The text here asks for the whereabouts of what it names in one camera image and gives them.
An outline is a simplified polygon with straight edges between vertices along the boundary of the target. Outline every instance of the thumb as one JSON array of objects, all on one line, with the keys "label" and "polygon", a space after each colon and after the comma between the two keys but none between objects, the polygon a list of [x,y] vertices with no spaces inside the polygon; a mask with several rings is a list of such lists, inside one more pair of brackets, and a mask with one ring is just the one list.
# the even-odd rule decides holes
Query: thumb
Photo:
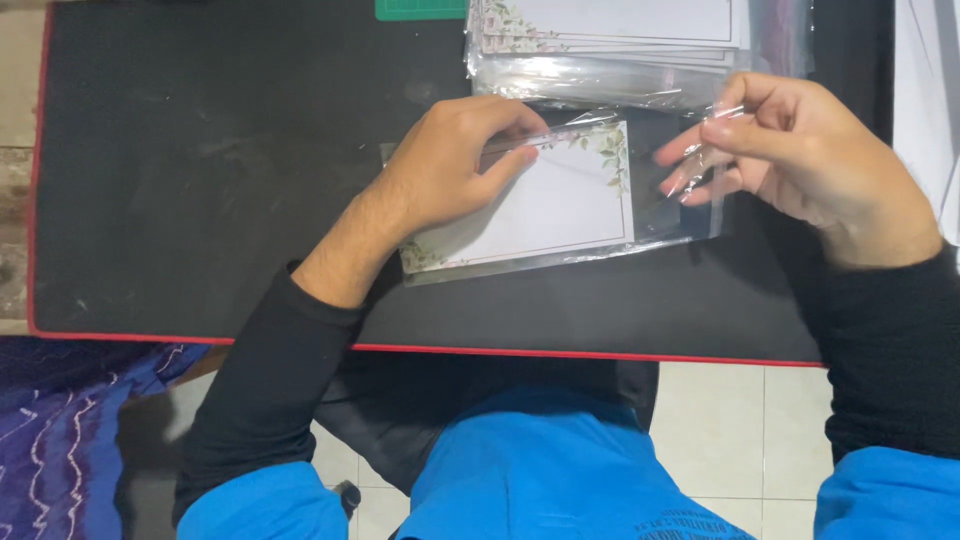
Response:
[{"label": "thumb", "polygon": [[489,203],[505,185],[533,164],[539,153],[533,146],[520,146],[508,152],[471,183],[471,195],[484,204]]},{"label": "thumb", "polygon": [[801,165],[807,158],[801,135],[768,130],[752,122],[708,118],[700,137],[705,143],[738,157],[787,165]]}]

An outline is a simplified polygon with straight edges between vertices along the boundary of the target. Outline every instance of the blue shirt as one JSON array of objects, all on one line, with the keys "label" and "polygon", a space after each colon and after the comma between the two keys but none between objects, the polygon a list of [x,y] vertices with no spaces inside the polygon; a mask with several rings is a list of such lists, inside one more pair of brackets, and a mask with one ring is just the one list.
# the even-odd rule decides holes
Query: blue shirt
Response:
[{"label": "blue shirt", "polygon": [[[681,493],[629,408],[553,389],[501,394],[447,427],[410,502],[397,540],[752,538]],[[820,489],[813,532],[960,537],[960,461],[848,454]],[[217,487],[178,528],[180,540],[346,537],[340,497],[305,462]]]}]

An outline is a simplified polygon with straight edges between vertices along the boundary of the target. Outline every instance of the black desk mat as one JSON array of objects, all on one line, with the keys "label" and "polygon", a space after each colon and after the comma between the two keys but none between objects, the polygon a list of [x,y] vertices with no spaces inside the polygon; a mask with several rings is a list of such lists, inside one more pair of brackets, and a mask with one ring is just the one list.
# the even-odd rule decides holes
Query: black desk mat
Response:
[{"label": "black desk mat", "polygon": [[[815,23],[813,78],[889,141],[892,0],[820,2]],[[469,93],[461,21],[382,23],[372,2],[71,3],[49,27],[41,335],[229,340],[376,176],[379,143]],[[705,242],[437,285],[403,287],[394,258],[359,343],[817,361],[815,238],[751,197],[728,216]]]}]

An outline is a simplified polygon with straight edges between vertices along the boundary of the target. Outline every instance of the black sleeve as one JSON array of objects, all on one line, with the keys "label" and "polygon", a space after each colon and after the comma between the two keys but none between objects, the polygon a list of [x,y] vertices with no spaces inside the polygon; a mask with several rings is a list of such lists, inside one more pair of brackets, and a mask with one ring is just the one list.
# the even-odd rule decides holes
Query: black sleeve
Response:
[{"label": "black sleeve", "polygon": [[956,250],[904,268],[833,272],[819,338],[834,462],[871,446],[960,458]]},{"label": "black sleeve", "polygon": [[183,440],[174,524],[204,493],[271,465],[309,461],[313,411],[359,309],[332,307],[277,273],[230,350]]}]

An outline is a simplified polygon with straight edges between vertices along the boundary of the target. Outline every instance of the person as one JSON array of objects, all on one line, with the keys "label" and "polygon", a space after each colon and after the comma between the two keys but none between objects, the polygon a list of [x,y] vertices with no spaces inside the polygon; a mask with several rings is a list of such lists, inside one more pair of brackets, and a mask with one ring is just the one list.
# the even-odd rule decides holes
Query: person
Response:
[{"label": "person", "polygon": [[[890,148],[821,86],[736,74],[719,103],[746,113],[712,117],[657,153],[666,165],[705,143],[714,162],[735,165],[684,204],[749,191],[816,228],[830,266],[817,338],[834,389],[826,435],[835,469],[814,535],[957,537],[960,280],[930,204]],[[681,493],[658,463],[641,418],[650,388],[637,387],[649,372],[582,383],[538,366],[462,397],[471,386],[460,379],[478,372],[447,372],[425,356],[394,368],[345,359],[397,245],[489,204],[537,157],[520,147],[477,174],[487,140],[546,129],[518,101],[438,103],[316,249],[277,274],[184,442],[179,538],[344,538],[343,501],[309,463],[315,416],[411,497],[397,539],[749,538]],[[392,376],[421,364],[429,385],[391,391]],[[565,369],[587,373],[580,367]],[[349,395],[350,378],[374,368],[390,374],[381,380],[393,409]],[[351,400],[340,420],[325,412]],[[406,409],[421,416],[392,419]]]}]

